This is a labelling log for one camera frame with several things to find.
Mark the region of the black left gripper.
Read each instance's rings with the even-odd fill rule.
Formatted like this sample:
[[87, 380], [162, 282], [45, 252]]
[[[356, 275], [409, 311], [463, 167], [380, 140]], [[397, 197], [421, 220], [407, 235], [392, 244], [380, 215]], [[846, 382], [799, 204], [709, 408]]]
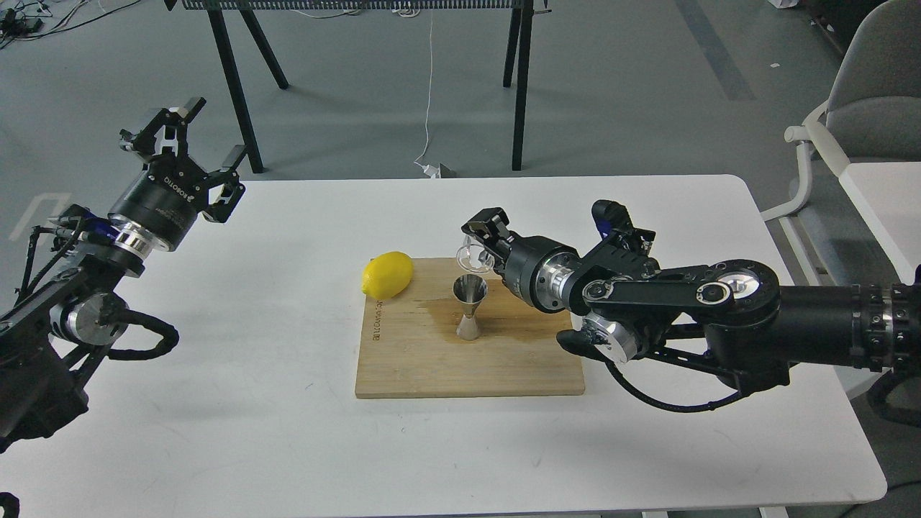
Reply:
[[[141, 226], [158, 240], [156, 247], [161, 250], [177, 249], [199, 212], [209, 222], [226, 223], [246, 190], [237, 172], [247, 156], [246, 145], [234, 145], [211, 173], [189, 155], [188, 125], [206, 102], [194, 97], [181, 107], [155, 109], [150, 122], [138, 131], [119, 132], [119, 147], [136, 154], [145, 166], [113, 204], [108, 218], [114, 226], [129, 222]], [[219, 196], [209, 202], [210, 190], [218, 186]]]

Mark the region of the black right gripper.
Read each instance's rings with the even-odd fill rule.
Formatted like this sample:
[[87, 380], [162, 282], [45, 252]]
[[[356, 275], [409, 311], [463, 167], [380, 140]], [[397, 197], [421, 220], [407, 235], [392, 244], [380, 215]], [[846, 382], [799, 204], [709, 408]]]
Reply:
[[507, 225], [501, 207], [482, 209], [463, 224], [463, 233], [490, 253], [493, 272], [517, 298], [546, 314], [563, 311], [562, 289], [579, 265], [578, 253], [542, 236], [514, 234]]

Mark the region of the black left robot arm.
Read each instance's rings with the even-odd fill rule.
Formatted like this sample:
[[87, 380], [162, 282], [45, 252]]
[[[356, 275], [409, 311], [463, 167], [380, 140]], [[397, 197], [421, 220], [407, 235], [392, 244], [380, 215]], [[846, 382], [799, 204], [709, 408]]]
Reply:
[[158, 109], [119, 147], [142, 171], [101, 217], [72, 204], [27, 245], [16, 304], [2, 316], [1, 440], [50, 438], [89, 409], [85, 387], [103, 360], [152, 360], [180, 341], [176, 328], [130, 309], [115, 288], [138, 278], [153, 250], [175, 250], [197, 217], [224, 223], [245, 193], [236, 145], [220, 168], [203, 170], [188, 152], [189, 124], [204, 108], [194, 97]]

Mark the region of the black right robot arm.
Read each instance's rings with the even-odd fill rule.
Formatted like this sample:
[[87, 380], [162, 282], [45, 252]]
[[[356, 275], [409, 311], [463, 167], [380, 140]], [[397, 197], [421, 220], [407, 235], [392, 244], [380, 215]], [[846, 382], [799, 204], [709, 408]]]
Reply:
[[[888, 403], [919, 378], [919, 282], [783, 286], [767, 265], [728, 260], [663, 269], [649, 255], [655, 233], [632, 223], [622, 204], [591, 209], [601, 242], [585, 255], [543, 236], [510, 232], [503, 209], [482, 209], [463, 233], [493, 258], [518, 299], [544, 314], [569, 311], [579, 329], [556, 335], [562, 350], [605, 364], [629, 394], [675, 413], [713, 411], [776, 386], [800, 363], [867, 368], [866, 393], [882, 419], [919, 426], [919, 411]], [[678, 406], [634, 387], [619, 364], [651, 358], [716, 376], [731, 396]]]

